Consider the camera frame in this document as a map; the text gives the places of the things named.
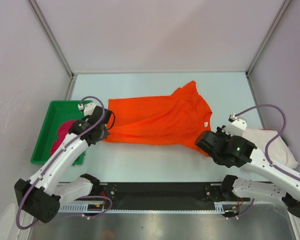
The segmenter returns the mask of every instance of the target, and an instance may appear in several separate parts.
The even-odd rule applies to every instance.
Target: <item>white plastic link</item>
[[[78,109],[79,109],[80,111],[82,111],[83,109],[85,109],[85,107],[84,107],[83,104],[78,104]]]

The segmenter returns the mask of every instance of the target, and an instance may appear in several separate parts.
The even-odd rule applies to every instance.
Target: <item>red wire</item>
[[[107,196],[104,191],[101,192],[101,195],[103,195],[105,197]]]
[[[242,206],[244,204],[244,200],[241,197],[239,197],[239,200],[241,201],[241,204],[238,207],[240,207],[240,206]]]

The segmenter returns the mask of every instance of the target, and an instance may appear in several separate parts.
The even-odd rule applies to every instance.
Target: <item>metal rod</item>
[[[255,94],[254,88],[251,84],[250,76],[248,75],[248,73],[246,73],[245,75],[246,75],[246,80],[248,81],[248,85],[249,85],[249,88],[250,88],[250,91],[251,91],[251,94],[252,94],[254,104],[258,105],[259,103],[257,101],[257,97],[256,97],[256,94]],[[260,108],[257,108],[256,111],[258,113],[262,128],[266,129],[264,119],[263,119],[262,114],[260,112]]]
[[[60,46],[57,43],[57,40],[55,38],[55,36],[53,35],[44,15],[42,14],[38,3],[36,2],[36,0],[28,0],[28,3],[30,4],[35,16],[37,17],[45,35],[47,36],[49,42],[51,43],[55,53],[57,54],[58,58],[60,59],[65,71],[68,73],[69,77],[73,77],[73,73],[71,71],[71,68],[64,56],[64,54],[61,51]]]
[[[96,70],[96,71],[76,71],[75,75],[93,75],[93,74],[183,74],[183,73],[242,73],[243,70]]]
[[[291,5],[291,3],[293,2],[294,0],[284,0],[284,2],[282,3],[278,13],[276,14],[268,32],[266,33],[264,39],[262,40],[262,43],[258,49],[258,51],[256,52],[256,54],[254,55],[253,57],[253,60],[247,70],[247,75],[250,76],[252,71],[254,70],[258,60],[260,59],[262,53],[265,51],[266,47],[268,46],[271,38],[273,37],[276,29],[278,28],[279,26],[279,23],[282,21],[285,13],[287,12],[288,10],[288,7]]]
[[[66,91],[65,100],[71,100],[72,93],[74,92],[74,89],[75,89],[75,84],[76,84],[77,76],[78,75],[74,75],[71,78],[71,81],[69,82],[68,89]]]

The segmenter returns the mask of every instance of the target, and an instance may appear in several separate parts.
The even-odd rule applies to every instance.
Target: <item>white cloth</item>
[[[266,144],[277,134],[277,131],[247,128],[243,132],[242,137],[253,142],[264,152]],[[281,137],[278,137],[270,144],[269,156],[291,169],[295,169],[299,164]]]

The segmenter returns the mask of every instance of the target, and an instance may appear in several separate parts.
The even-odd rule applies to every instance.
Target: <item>pink cloth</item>
[[[53,143],[50,151],[50,156],[52,156],[55,153],[55,151],[60,147],[66,135],[68,134],[69,129],[71,128],[72,124],[74,124],[75,121],[76,120],[66,121],[59,127],[59,130],[57,132],[58,140]]]

